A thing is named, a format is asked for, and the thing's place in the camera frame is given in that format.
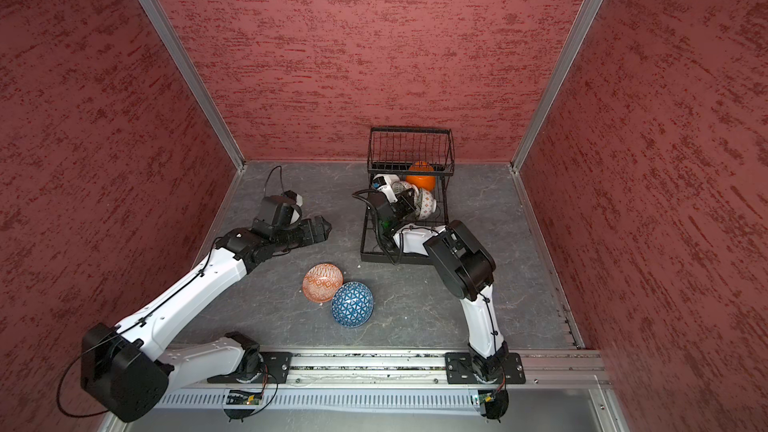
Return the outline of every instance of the blue patterned bowl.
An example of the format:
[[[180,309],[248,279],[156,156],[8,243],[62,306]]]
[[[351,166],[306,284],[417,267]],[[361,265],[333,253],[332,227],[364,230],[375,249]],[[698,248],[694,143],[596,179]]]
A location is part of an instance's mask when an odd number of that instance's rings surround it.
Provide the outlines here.
[[[360,282],[348,282],[333,295],[331,312],[344,327],[363,325],[373,312],[373,294]]]

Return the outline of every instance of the orange patterned bowl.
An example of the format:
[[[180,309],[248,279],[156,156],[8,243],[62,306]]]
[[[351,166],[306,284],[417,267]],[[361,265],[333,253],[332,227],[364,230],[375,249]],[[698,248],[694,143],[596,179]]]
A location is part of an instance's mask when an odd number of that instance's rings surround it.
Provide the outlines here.
[[[315,265],[304,275],[301,289],[306,298],[321,304],[328,302],[344,283],[341,270],[334,264]]]

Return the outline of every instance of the orange bowl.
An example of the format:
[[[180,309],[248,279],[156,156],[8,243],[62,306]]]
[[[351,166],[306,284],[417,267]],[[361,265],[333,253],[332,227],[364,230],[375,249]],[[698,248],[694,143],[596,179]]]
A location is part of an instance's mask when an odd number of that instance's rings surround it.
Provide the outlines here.
[[[304,275],[301,290],[306,298],[321,304],[328,302],[344,283],[341,270],[334,264],[315,265]]]
[[[427,162],[417,162],[408,168],[410,172],[431,172],[435,170]],[[406,182],[416,187],[426,188],[430,192],[435,190],[437,179],[434,176],[407,176]]]

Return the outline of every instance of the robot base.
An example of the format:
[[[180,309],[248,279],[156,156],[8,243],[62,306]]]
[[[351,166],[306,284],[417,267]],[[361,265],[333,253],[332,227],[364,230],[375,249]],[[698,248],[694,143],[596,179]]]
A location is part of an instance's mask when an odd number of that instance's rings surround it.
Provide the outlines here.
[[[291,352],[262,352],[261,357],[264,360],[264,364],[266,364],[266,369],[271,374],[271,376],[267,378],[267,382],[274,384],[276,380],[278,384],[284,384],[288,380],[290,360],[293,357],[293,354]],[[237,384],[246,386],[248,384],[260,383],[261,374],[262,373],[258,373],[258,375],[250,382],[243,382],[242,375],[237,372],[227,375],[217,375],[208,378],[207,382],[208,384]]]
[[[525,371],[520,354],[514,352],[508,354],[502,362],[502,367],[488,377],[488,380],[480,380],[475,374],[469,352],[446,353],[446,376],[449,384],[500,384],[502,370],[506,373],[507,384],[525,384]]]

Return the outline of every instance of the black metal basket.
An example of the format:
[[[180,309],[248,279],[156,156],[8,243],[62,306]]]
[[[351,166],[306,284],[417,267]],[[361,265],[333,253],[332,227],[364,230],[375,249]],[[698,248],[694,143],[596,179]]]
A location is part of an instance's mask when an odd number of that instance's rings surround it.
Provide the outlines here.
[[[420,176],[452,176],[453,135],[450,129],[419,127],[372,127],[368,140],[368,172],[407,172],[417,162],[426,162],[433,171]]]
[[[397,174],[405,179],[414,164],[426,162],[431,171],[419,171],[414,175],[434,176],[432,195],[437,210],[427,220],[415,224],[424,227],[446,226],[448,220],[448,180],[453,175],[453,135],[449,129],[422,129],[418,127],[372,127],[368,142],[368,183],[376,174]],[[376,243],[374,223],[370,210],[362,223],[360,259],[363,262],[389,263],[389,258]],[[432,264],[429,257],[421,254],[403,254],[401,264]]]

